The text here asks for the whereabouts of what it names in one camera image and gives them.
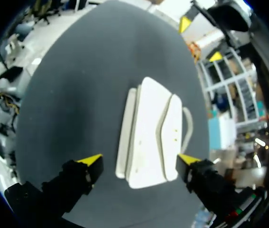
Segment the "floor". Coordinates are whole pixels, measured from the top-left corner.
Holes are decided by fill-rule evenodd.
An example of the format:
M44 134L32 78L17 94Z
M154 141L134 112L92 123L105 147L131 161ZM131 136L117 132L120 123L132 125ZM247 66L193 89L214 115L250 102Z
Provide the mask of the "floor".
M42 57L47 53L55 41L80 17L91 11L95 6L88 5L83 10L74 13L73 10L63 11L62 16L52 16L49 18L50 24L44 21L34 25L34 30L26 37L23 42L25 48L18 55L13 63L8 66L24 67L25 73L21 77L21 85L18 89L25 91L26 86L38 67ZM0 63L0 74L5 71L5 67ZM0 157L0 192L15 184L16 178L11 178L10 170L6 166L5 160Z

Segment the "metal shelf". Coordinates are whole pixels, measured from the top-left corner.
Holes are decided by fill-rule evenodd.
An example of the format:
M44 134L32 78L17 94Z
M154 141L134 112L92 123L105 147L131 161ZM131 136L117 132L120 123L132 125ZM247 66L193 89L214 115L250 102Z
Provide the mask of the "metal shelf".
M240 74L236 75L228 58L232 58L234 64L240 68ZM253 95L253 89L249 83L250 76L254 73L255 69L247 71L239 56L239 51L229 48L223 59L214 62L199 61L199 66L204 75L205 92L209 93L213 98L214 91L224 88L226 90L229 107L231 110L231 118L236 120L237 127L243 127L245 125L257 122L259 120L259 111L255 96ZM229 90L229 85L234 84L239 95L241 109L243 117L241 120L237 120L237 116L234 110L232 95Z

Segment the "dark gray table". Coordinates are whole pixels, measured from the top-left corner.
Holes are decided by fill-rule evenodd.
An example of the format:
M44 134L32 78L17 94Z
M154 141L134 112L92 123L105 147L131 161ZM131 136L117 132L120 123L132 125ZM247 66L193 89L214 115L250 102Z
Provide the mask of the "dark gray table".
M133 190L115 176L127 93L146 76L191 110L194 133L188 154L208 157L205 103L191 54L172 27L145 11L118 1L98 6L57 40L34 73L17 131L21 180L40 188L70 159L104 157L95 188L65 219L87 228L192 224L201 203L180 179Z

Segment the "black tabletop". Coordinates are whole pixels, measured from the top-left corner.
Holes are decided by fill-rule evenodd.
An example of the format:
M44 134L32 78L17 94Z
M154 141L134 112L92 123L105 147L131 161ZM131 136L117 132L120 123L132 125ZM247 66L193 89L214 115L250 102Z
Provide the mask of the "black tabletop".
M187 154L208 157L205 103L193 59L177 31L154 15L108 1L74 23L34 73L17 130L21 181L40 188L70 159L98 153L104 158L104 173L95 188L65 219L87 228L192 224L201 203L180 179L133 190L115 176L127 93L147 76L191 110L194 133Z

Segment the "shelving unit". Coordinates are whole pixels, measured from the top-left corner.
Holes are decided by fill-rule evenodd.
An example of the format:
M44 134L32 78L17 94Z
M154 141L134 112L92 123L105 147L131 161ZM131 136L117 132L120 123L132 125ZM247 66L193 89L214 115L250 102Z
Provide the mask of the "shelving unit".
M204 76L205 92L211 100L215 92L227 95L230 115L237 128L259 121L251 84L256 70L253 67L246 69L238 50L229 48L223 59L214 62L202 60L198 62L198 67Z

